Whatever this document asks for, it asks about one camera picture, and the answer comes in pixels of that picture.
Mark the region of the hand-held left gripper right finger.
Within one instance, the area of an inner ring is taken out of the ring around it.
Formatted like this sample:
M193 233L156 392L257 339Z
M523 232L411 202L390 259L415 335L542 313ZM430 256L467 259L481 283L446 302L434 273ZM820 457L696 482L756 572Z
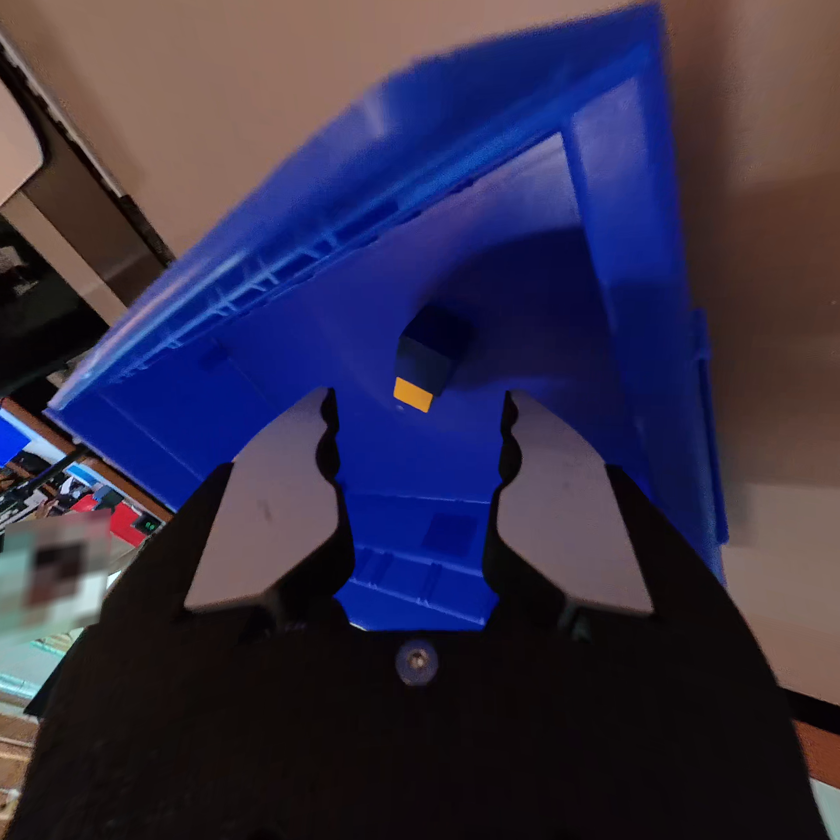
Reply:
M505 395L500 435L482 557L500 604L526 617L653 615L603 458L524 391Z

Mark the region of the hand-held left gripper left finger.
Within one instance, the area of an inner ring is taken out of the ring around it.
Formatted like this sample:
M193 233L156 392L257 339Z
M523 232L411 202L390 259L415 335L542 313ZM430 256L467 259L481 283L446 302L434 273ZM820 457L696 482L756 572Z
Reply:
M303 617L354 571L343 490L338 402L318 387L234 458L184 606L192 613L259 605Z

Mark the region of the blue and orange cube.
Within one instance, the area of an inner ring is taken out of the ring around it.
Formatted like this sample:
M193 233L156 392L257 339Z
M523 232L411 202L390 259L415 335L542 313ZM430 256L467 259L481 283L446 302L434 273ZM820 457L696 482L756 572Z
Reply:
M394 398L422 413L444 393L473 340L473 324L436 304L422 307L399 336Z

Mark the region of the blue plastic bin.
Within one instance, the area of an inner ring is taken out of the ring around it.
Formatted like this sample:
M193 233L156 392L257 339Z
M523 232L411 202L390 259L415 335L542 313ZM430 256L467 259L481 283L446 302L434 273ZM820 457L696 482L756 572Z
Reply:
M469 320L428 413L396 347ZM724 582L705 319L679 219L657 3L469 45L387 78L132 305L46 414L177 510L318 386L338 402L371 631L477 629L506 392L621 466Z

